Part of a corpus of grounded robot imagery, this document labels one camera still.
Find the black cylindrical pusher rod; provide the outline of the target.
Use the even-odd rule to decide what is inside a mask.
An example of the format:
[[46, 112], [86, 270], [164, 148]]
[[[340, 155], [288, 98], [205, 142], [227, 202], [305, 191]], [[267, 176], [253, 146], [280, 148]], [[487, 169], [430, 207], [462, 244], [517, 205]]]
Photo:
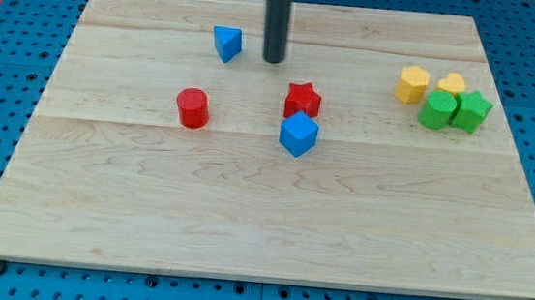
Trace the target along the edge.
[[266, 0], [262, 56], [270, 64], [285, 58], [292, 0]]

